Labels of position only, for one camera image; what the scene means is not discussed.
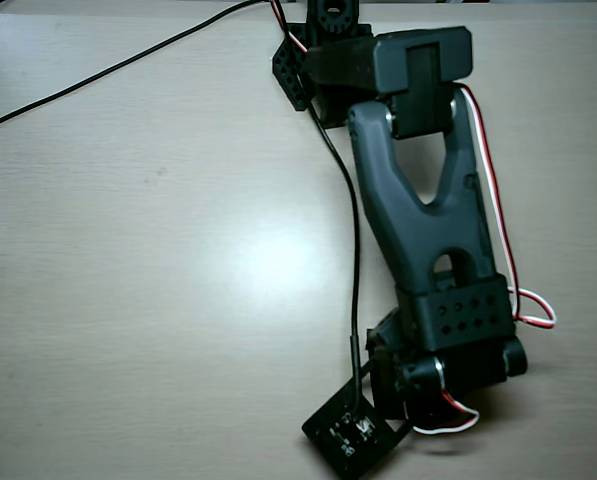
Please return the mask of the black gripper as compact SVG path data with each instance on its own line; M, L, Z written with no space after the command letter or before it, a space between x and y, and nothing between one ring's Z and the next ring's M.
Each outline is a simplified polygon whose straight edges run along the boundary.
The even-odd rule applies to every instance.
M367 331L366 349L373 361L370 383L374 407L387 420L411 421L417 362L403 333L399 307Z

